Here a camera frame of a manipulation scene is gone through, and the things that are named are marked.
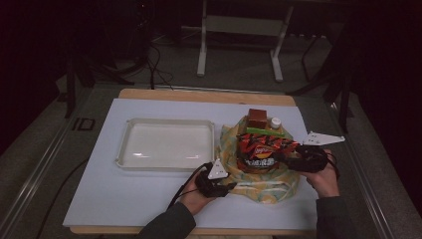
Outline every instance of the hand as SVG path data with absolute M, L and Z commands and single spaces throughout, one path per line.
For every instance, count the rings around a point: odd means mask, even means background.
M 192 215 L 196 215 L 204 208 L 209 202 L 213 201 L 216 197 L 205 197 L 201 192 L 197 190 L 195 179 L 199 175 L 199 172 L 188 182 L 184 188 L 183 194 L 180 197 L 180 202 L 183 203 L 187 209 L 189 209 Z
M 332 156 L 329 154 L 328 159 L 332 161 Z M 307 178 L 307 182 L 313 186 L 319 198 L 340 196 L 338 191 L 337 176 L 335 170 L 330 163 L 328 163 L 324 170 L 311 173 L 299 172 Z

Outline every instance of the dark sleeve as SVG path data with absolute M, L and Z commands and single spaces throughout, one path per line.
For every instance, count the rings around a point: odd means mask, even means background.
M 196 222 L 190 211 L 180 202 L 161 213 L 142 228 L 135 238 L 186 238 Z
M 316 201 L 316 238 L 360 238 L 341 197 L 326 197 Z

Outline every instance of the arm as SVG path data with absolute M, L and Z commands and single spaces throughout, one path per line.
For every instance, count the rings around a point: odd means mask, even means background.
M 301 172 L 318 195 L 316 201 L 316 238 L 347 239 L 359 238 L 350 220 L 346 205 L 340 197 L 335 170 L 328 164 L 317 173 Z
M 195 228 L 193 216 L 215 198 L 204 197 L 195 185 L 196 174 L 186 185 L 180 201 L 150 221 L 136 238 L 186 238 Z

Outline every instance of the gray carpet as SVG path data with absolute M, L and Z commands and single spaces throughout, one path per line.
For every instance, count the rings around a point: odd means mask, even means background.
M 185 39 L 182 45 L 168 44 L 164 38 L 155 41 L 159 50 L 159 63 L 155 81 L 167 82 L 157 87 L 173 89 L 217 89 L 221 91 L 252 91 L 283 94 L 304 86 L 306 81 L 300 58 L 309 41 L 302 38 L 288 38 L 280 57 L 285 81 L 275 83 L 270 64 L 271 39 L 264 39 L 253 48 L 243 48 L 220 42 L 210 42 L 206 75 L 196 76 L 199 55 L 198 35 Z M 321 66 L 329 51 L 329 43 L 320 39 L 307 57 L 311 75 Z M 158 52 L 151 49 L 152 63 L 158 59 Z M 23 132 L 0 160 L 0 215 L 3 221 L 13 208 L 26 179 L 41 160 L 49 160 L 44 179 L 32 192 L 32 200 L 27 200 L 15 218 L 13 228 L 7 230 L 8 237 L 35 238 L 42 230 L 40 238 L 97 238 L 80 236 L 62 226 L 79 180 L 84 171 L 84 160 L 89 158 L 101 131 L 106 113 L 113 98 L 125 86 L 100 78 L 93 89 L 78 87 L 77 108 L 70 119 L 64 119 L 66 104 L 53 102 Z M 135 75 L 125 76 L 136 82 L 135 88 L 149 87 L 149 70 L 145 68 Z M 321 99 L 324 86 L 297 97 L 309 130 L 323 130 L 325 133 L 340 132 L 336 125 L 336 111 Z M 331 148 L 341 158 L 341 193 L 350 210 L 353 222 L 365 238 L 419 238 L 422 222 L 407 197 L 388 156 L 362 111 L 355 95 L 350 97 L 348 118 L 349 144 L 334 144 Z M 77 119 L 95 120 L 93 130 L 77 130 Z M 60 189 L 62 182 L 72 170 L 75 172 Z M 53 199 L 58 193 L 54 205 Z M 48 213 L 43 227 L 42 221 Z M 127 238 L 127 236 L 107 236 L 106 238 Z

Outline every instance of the person's left hand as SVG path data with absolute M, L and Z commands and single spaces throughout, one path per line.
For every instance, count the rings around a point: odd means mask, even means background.
M 195 179 L 199 175 L 199 172 L 188 182 L 184 188 L 180 197 L 180 202 L 183 203 L 187 209 L 189 209 L 192 215 L 196 215 L 202 210 L 209 202 L 213 201 L 216 197 L 205 197 L 200 191 L 197 190 Z

